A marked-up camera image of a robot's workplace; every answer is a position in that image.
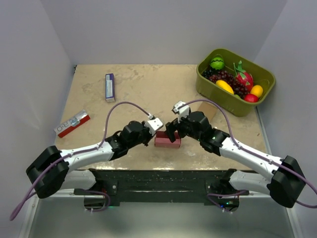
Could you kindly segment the pink paper box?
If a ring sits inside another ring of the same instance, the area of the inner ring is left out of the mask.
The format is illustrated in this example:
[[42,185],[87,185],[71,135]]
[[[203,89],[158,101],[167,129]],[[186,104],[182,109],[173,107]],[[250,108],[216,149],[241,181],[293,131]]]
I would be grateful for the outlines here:
[[155,136],[155,147],[163,148],[175,148],[178,149],[181,146],[181,138],[177,132],[174,133],[175,141],[171,142],[164,131],[158,131]]

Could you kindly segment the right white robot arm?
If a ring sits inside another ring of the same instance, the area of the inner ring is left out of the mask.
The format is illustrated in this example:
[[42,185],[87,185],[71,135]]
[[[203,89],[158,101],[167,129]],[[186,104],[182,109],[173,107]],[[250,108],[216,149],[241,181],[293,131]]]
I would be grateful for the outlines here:
[[292,208],[306,185],[295,158],[272,156],[235,141],[228,133],[213,128],[202,112],[174,119],[165,128],[172,142],[175,141],[174,132],[178,132],[181,138],[188,136],[199,141],[207,152],[235,160],[253,170],[252,173],[232,170],[223,178],[220,188],[227,195],[237,190],[260,192],[269,195],[279,205]]

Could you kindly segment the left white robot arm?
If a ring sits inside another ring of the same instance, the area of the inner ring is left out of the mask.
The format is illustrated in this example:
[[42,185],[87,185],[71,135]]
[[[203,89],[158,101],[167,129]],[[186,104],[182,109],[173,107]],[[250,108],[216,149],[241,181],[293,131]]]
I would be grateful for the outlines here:
[[71,150],[49,146],[27,168],[26,174],[38,197],[47,198],[62,189],[68,174],[90,164],[121,158],[140,144],[148,146],[162,127],[158,118],[143,122],[131,121],[123,130],[100,143]]

